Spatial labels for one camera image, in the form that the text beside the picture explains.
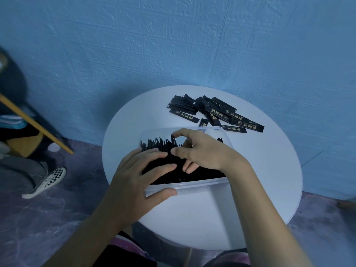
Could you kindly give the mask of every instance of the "wooden pole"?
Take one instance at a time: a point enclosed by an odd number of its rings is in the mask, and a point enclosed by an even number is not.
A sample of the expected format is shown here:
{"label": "wooden pole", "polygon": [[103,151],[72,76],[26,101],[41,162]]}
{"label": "wooden pole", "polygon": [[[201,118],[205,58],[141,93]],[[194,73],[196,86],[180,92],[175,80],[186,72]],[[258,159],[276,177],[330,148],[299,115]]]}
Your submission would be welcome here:
{"label": "wooden pole", "polygon": [[59,141],[54,135],[52,135],[49,131],[47,131],[42,125],[37,123],[30,116],[28,116],[26,113],[24,113],[19,107],[17,107],[9,99],[4,97],[1,93],[0,93],[0,102],[3,103],[5,106],[7,106],[9,109],[11,109],[13,112],[15,112],[18,116],[20,116],[24,120],[26,120],[34,128],[36,128],[40,132],[42,132],[45,136],[47,136],[49,139],[51,139],[54,143],[58,144],[61,148],[63,148],[70,154],[74,154],[74,152],[71,149],[69,149],[65,144],[63,144],[61,141]]}

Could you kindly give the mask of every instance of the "clear plastic container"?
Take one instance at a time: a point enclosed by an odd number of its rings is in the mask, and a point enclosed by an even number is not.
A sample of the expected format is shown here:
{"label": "clear plastic container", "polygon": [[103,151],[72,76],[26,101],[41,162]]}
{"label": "clear plastic container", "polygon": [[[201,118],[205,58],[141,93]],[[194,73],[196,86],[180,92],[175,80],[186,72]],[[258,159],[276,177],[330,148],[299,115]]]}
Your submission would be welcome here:
{"label": "clear plastic container", "polygon": [[[139,139],[139,146],[140,142],[147,142],[149,139],[155,139],[155,138],[162,138],[162,139],[168,139],[169,141],[171,140],[171,134],[176,131],[181,129],[182,127],[174,127],[174,128],[160,128],[160,129],[154,129],[154,130],[145,130],[140,134],[140,139]],[[221,138],[222,141],[230,146],[231,148],[234,148],[233,145],[231,144],[228,136],[226,135],[225,131],[219,127],[219,126],[208,126],[208,127],[186,127],[188,129],[193,129],[193,130],[201,130],[205,134],[208,134],[212,136],[214,139]],[[185,137],[179,137],[176,138],[177,144],[183,144],[185,141]],[[221,183],[227,183],[228,180],[226,177],[222,178],[215,178],[215,179],[208,179],[208,180],[200,180],[200,181],[192,181],[192,182],[182,182],[182,183],[174,183],[174,184],[156,184],[156,185],[149,185],[148,188],[145,190],[146,196],[149,196],[157,191],[160,191],[164,188],[174,188],[177,190],[178,195],[182,194],[190,194],[190,193],[197,193],[200,191],[204,191],[207,189],[210,189],[211,185],[215,184],[221,184]]]}

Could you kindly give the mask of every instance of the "blue wall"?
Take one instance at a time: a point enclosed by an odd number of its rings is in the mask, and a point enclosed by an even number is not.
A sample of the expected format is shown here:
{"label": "blue wall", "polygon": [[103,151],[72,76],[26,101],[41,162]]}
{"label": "blue wall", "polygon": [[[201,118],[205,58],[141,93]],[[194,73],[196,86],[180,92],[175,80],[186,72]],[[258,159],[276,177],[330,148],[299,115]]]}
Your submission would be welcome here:
{"label": "blue wall", "polygon": [[1,0],[28,102],[101,144],[127,101],[176,84],[236,94],[299,155],[305,191],[356,195],[356,0]]}

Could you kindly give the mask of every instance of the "purple marble floor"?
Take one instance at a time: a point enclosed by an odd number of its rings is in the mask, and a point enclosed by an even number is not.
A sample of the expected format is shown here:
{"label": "purple marble floor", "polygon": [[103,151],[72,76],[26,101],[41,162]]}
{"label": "purple marble floor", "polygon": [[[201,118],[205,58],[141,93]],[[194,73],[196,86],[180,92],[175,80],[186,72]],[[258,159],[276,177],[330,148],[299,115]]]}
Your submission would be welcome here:
{"label": "purple marble floor", "polygon": [[[50,170],[62,166],[68,170],[57,186],[33,199],[22,199],[21,190],[14,189],[14,182],[21,180],[1,176],[0,266],[40,266],[103,197],[108,183],[101,147],[78,141],[69,144],[74,155],[62,150],[50,153],[46,142],[33,154],[33,159],[46,161]],[[356,214],[340,210],[334,199],[304,193],[289,226],[316,267],[356,266]],[[139,223],[133,225],[133,235],[156,260],[182,266],[183,248],[164,243]],[[193,250],[189,266],[203,266],[220,252]]]}

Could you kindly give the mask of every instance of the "table top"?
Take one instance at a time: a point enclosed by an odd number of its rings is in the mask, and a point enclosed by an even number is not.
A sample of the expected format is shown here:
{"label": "table top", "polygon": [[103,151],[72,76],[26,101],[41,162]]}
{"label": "table top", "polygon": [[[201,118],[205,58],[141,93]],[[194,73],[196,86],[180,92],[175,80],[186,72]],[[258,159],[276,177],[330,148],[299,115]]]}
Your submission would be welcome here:
{"label": "table top", "polygon": [[[302,172],[296,152],[279,126],[251,103],[221,90],[202,86],[168,86],[141,94],[123,106],[111,120],[104,137],[103,165],[109,183],[121,159],[139,145],[143,130],[198,126],[169,113],[175,96],[214,97],[237,108],[237,113],[265,126],[263,133],[226,131],[234,149],[254,168],[266,193],[285,223],[294,215],[301,197]],[[229,184],[178,195],[156,206],[140,219],[154,233],[181,245],[205,250],[246,247]]]}

